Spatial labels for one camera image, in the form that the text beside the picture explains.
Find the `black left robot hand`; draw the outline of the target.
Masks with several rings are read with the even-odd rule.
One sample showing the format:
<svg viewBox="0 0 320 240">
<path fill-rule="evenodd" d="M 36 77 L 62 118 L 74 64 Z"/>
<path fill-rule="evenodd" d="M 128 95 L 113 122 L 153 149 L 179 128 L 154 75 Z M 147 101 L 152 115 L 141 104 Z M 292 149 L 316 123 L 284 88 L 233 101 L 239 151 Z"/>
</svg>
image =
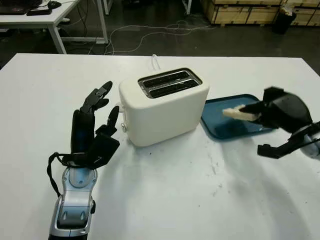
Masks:
<svg viewBox="0 0 320 240">
<path fill-rule="evenodd" d="M 115 106 L 109 113 L 107 123 L 95 130 L 95 111 L 109 103 L 106 95 L 113 83 L 106 82 L 95 88 L 84 100 L 83 105 L 74 111 L 71 129 L 71 153 L 92 153 L 101 155 L 114 154 L 120 146 L 112 136 L 116 133 L 120 107 Z"/>
</svg>

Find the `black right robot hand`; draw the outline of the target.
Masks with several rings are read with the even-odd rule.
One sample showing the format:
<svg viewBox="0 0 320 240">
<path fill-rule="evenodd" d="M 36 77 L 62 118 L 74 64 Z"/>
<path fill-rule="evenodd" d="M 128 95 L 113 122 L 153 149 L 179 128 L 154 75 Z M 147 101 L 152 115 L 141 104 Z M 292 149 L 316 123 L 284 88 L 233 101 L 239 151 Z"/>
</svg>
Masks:
<svg viewBox="0 0 320 240">
<path fill-rule="evenodd" d="M 246 105 L 239 111 L 257 116 L 254 120 L 257 124 L 281 128 L 290 134 L 313 123 L 310 111 L 300 97 L 275 86 L 264 90 L 261 101 Z"/>
</svg>

